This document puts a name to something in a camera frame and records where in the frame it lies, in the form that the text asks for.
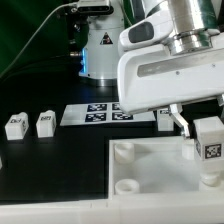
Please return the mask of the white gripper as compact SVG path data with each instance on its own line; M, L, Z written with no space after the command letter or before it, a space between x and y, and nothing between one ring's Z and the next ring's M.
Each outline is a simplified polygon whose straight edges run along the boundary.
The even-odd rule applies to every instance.
M117 69L121 109L128 114L169 106L169 115L190 138L181 104L217 97L224 106L224 49L170 56L162 47L124 54Z

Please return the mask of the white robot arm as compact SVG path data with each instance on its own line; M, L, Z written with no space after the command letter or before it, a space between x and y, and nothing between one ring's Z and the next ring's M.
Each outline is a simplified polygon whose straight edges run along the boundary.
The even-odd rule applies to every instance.
M145 18L119 36L117 86L121 109L166 108L182 134L186 104L224 104L224 33L212 0L142 0Z

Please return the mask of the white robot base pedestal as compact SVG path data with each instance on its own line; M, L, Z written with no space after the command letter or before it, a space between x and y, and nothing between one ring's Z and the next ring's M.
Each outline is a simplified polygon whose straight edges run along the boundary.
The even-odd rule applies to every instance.
M96 86L113 86L119 61L118 38L124 30L121 0L110 0L110 15L88 18L88 42L82 50L83 68L79 76Z

